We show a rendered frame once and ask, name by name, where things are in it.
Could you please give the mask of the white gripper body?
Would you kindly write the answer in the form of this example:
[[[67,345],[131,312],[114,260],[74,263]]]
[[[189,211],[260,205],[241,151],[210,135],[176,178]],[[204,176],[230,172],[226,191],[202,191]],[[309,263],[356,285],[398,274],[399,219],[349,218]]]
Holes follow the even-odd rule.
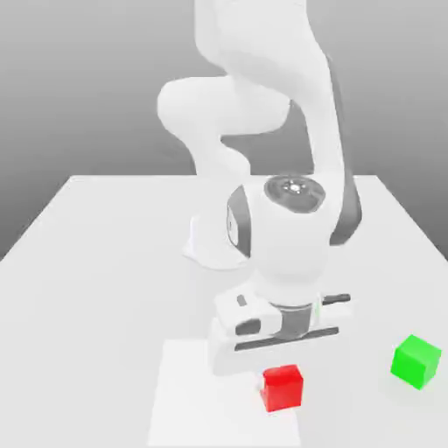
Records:
[[[314,355],[329,354],[349,331],[348,316],[331,316],[298,339],[237,339],[226,335],[219,320],[213,318],[207,338],[207,366],[212,375],[226,376],[298,364]]]

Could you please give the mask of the small red cube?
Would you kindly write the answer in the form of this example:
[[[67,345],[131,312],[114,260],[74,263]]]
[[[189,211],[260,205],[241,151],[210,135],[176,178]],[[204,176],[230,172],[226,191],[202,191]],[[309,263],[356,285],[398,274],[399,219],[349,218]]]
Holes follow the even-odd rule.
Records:
[[[296,364],[263,371],[260,395],[268,412],[300,407],[304,378]]]

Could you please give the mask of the small green cube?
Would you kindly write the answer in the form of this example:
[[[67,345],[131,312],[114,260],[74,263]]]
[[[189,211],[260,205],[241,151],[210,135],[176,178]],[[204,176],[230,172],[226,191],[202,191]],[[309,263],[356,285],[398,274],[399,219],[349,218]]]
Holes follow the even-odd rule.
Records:
[[[394,351],[390,373],[421,390],[436,374],[442,350],[411,334]]]

